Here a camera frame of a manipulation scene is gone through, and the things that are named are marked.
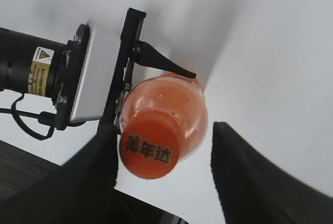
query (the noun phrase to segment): black cable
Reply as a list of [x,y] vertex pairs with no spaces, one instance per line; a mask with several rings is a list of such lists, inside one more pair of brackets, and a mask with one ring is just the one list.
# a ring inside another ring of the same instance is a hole
[[[40,120],[43,117],[43,116],[41,116],[42,113],[35,114],[35,113],[21,111],[21,110],[17,110],[17,113],[19,114],[19,116],[34,118],[34,119],[38,119],[38,120]],[[9,114],[9,115],[11,115],[12,111],[11,111],[10,108],[0,108],[0,114]],[[69,123],[68,126],[69,127],[79,127],[79,126],[82,126],[84,124],[85,124],[85,121],[82,121],[82,122]]]
[[[34,118],[34,119],[38,119],[38,117],[39,117],[39,114],[20,111],[20,110],[17,110],[17,113],[20,116],[23,116],[23,117],[29,117],[29,118]],[[11,115],[12,111],[11,111],[10,108],[0,108],[0,114],[9,114],[9,115]]]
[[18,99],[16,99],[13,104],[11,105],[11,115],[14,118],[14,121],[17,123],[17,125],[28,135],[30,135],[31,137],[34,137],[37,140],[43,141],[46,139],[49,139],[52,137],[54,130],[55,130],[55,126],[50,126],[50,128],[48,129],[48,133],[47,135],[42,135],[39,134],[35,131],[33,131],[32,129],[30,129],[20,118],[17,110],[16,110],[16,104],[24,99],[24,94],[22,94]]

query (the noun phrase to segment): orange bottle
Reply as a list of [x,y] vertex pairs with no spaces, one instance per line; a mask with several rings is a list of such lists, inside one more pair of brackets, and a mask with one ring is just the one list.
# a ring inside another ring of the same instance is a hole
[[167,73],[146,80],[130,92],[123,105],[121,159],[139,177],[162,177],[199,147],[207,122],[196,79]]

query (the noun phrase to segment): orange bottle cap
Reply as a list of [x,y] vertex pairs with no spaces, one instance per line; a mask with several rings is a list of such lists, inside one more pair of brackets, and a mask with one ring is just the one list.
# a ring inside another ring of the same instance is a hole
[[141,111],[125,127],[120,157],[125,167],[144,179],[165,176],[181,155],[184,132],[176,119],[157,109]]

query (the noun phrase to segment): yellow warning sticker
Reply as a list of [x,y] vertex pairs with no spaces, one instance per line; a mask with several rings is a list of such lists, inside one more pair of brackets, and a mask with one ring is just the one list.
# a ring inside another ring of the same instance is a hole
[[37,47],[33,56],[33,61],[39,61],[44,64],[51,64],[54,50],[49,48]]
[[28,79],[28,93],[46,96],[46,83],[54,50],[37,47]]
[[46,95],[46,83],[48,72],[50,69],[49,64],[32,61],[31,71],[28,80],[28,93],[33,95]]

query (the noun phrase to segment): orange liquid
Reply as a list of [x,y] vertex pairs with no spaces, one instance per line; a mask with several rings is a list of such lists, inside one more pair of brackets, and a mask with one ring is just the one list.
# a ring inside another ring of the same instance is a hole
[[142,110],[148,109],[164,111],[174,117],[183,129],[180,158],[199,147],[207,130],[208,116],[204,96],[196,79],[168,73],[142,82],[124,102],[122,128]]

